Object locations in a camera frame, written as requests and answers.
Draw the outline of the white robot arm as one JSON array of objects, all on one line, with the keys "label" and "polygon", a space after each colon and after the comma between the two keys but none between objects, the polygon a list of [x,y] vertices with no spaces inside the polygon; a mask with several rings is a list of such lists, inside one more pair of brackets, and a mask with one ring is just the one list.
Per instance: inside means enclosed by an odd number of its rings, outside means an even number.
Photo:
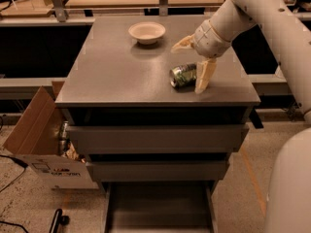
[{"label": "white robot arm", "polygon": [[[311,31],[284,0],[226,0],[173,51],[194,49],[196,91],[205,90],[216,59],[242,32],[258,25],[306,121],[311,119]],[[311,128],[279,150],[266,198],[264,233],[311,233]]]}]

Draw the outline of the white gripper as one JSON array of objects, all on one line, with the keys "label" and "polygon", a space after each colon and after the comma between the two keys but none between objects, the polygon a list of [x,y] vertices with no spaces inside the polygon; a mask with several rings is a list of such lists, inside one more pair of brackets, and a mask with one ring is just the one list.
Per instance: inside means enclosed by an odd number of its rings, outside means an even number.
[{"label": "white gripper", "polygon": [[221,57],[231,46],[231,42],[224,40],[213,28],[209,19],[204,20],[197,27],[193,36],[189,35],[181,39],[172,48],[172,53],[182,50],[193,50],[208,59],[196,64],[195,93],[202,93],[208,86],[216,67],[217,57]]}]

